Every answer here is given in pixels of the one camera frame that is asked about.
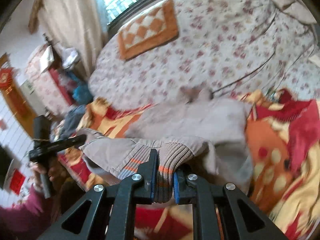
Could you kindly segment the person's left hand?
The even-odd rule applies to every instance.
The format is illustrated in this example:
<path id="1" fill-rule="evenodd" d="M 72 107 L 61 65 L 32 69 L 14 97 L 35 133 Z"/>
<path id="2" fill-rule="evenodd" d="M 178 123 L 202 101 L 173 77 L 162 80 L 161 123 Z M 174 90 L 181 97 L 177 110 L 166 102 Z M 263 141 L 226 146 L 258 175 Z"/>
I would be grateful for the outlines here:
<path id="1" fill-rule="evenodd" d="M 65 168 L 56 158 L 50 160 L 49 170 L 46 170 L 41 164 L 33 162 L 30 163 L 30 168 L 34 173 L 33 187 L 39 192 L 43 190 L 40 178 L 41 174 L 48 176 L 55 191 L 60 191 L 61 186 L 67 177 Z"/>

